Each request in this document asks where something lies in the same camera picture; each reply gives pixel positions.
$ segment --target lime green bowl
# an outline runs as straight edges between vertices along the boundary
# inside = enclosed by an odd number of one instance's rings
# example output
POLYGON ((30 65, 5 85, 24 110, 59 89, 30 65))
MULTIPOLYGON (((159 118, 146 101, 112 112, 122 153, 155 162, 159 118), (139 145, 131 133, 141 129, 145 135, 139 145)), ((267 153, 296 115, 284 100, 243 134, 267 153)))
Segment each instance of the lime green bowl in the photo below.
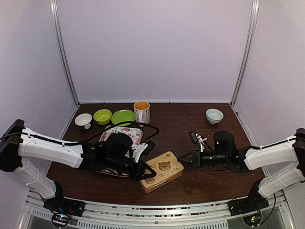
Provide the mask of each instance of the lime green bowl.
POLYGON ((100 125, 106 125, 111 120, 111 111, 107 109, 102 109, 94 113, 94 120, 100 125))
MULTIPOLYGON (((130 110, 120 110, 113 114, 111 121, 113 124, 118 124, 121 122, 133 122, 135 120, 134 112, 130 110)), ((120 126, 128 126, 131 123, 121 124, 120 126)))

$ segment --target lavender wall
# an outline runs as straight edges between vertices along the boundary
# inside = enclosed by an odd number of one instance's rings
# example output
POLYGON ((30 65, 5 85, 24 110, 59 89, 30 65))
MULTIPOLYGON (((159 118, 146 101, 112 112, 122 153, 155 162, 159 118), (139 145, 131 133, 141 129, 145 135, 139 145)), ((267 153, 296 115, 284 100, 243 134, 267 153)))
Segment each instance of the lavender wall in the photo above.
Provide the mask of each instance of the lavender wall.
MULTIPOLYGON (((305 2, 265 0, 237 107, 257 144, 305 127, 305 2)), ((284 165, 268 167, 271 172, 284 165)), ((304 228, 305 184, 285 190, 298 229, 304 228)))
POLYGON ((60 0, 81 102, 229 102, 252 1, 60 0))
MULTIPOLYGON (((21 118, 31 129, 59 137, 74 105, 52 24, 49 0, 0 1, 0 135, 21 118)), ((47 161, 35 160, 42 171, 47 161)), ((0 171, 0 228, 17 228, 28 188, 0 171)))

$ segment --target bear print box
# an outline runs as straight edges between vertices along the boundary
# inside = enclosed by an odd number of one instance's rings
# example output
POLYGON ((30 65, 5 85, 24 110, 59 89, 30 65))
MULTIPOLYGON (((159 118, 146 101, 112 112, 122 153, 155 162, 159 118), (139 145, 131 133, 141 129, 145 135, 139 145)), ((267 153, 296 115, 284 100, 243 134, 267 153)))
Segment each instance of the bear print box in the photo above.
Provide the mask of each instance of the bear print box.
POLYGON ((175 180, 183 173, 183 165, 177 161, 172 152, 167 152, 146 162, 157 175, 152 178, 140 180, 145 192, 149 193, 155 189, 175 180))

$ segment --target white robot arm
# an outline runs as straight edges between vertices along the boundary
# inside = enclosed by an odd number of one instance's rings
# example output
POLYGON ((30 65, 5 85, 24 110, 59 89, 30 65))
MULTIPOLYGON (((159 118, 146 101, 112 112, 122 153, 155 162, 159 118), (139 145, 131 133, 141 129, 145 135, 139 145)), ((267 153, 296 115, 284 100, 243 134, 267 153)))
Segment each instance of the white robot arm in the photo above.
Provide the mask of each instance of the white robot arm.
POLYGON ((211 149, 205 151, 202 151, 198 145, 199 135, 195 131, 189 132, 189 135, 193 144, 200 150, 193 150, 178 158, 178 161, 192 165, 194 168, 224 165, 233 172, 245 173, 267 165, 290 162, 272 176, 256 181, 247 198, 230 201, 231 215, 254 211, 258 206, 265 208, 268 206, 267 197, 296 182, 305 181, 305 129, 303 128, 283 141, 267 146, 250 146, 241 150, 236 149, 234 136, 227 131, 218 131, 213 135, 214 149, 203 141, 203 144, 211 149))
POLYGON ((148 144, 143 143, 133 153, 132 140, 122 133, 111 134, 105 142, 96 144, 87 141, 70 142, 36 133, 25 128, 23 120, 16 120, 0 140, 0 170, 14 173, 27 186, 35 189, 44 201, 45 208, 54 213, 52 220, 59 224, 66 225, 71 215, 81 216, 84 203, 64 198, 61 185, 41 174, 26 158, 28 156, 59 162, 82 170, 109 169, 117 174, 127 174, 134 180, 156 176, 153 169, 145 162, 139 161, 143 152, 148 153, 153 149, 154 143, 151 141, 148 144))
POLYGON ((261 146, 260 149, 251 148, 246 152, 244 162, 249 170, 281 162, 291 162, 277 173, 261 181, 258 192, 264 198, 296 182, 305 181, 305 171, 300 170, 300 162, 294 148, 295 142, 296 136, 293 135, 279 143, 261 146))

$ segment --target cartoon bear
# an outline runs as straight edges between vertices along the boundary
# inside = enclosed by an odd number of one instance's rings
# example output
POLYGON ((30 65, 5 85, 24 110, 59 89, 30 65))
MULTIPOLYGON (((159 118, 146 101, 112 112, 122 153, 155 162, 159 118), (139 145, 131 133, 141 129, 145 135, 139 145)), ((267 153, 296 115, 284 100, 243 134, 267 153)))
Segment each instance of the cartoon bear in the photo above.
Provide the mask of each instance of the cartoon bear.
POLYGON ((154 182, 154 178, 153 178, 153 177, 147 178, 147 179, 145 179, 145 182, 146 182, 147 184, 152 184, 152 183, 154 182))
POLYGON ((159 165, 159 169, 161 171, 166 171, 166 170, 169 170, 171 168, 171 162, 170 161, 168 161, 168 162, 159 162, 158 165, 159 165))

